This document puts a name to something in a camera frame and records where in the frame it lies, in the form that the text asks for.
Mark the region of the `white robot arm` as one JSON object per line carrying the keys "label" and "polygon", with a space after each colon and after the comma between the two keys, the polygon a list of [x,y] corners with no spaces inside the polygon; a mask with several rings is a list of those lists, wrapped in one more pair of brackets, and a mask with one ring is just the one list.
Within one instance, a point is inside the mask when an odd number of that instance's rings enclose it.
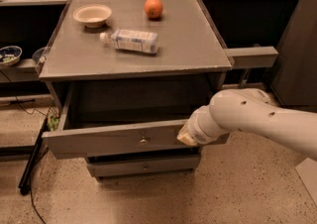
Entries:
{"label": "white robot arm", "polygon": [[317,160],[317,114],[273,106],[256,88],[219,91],[192,113],[177,140],[187,146],[207,145],[234,131],[266,137]]}

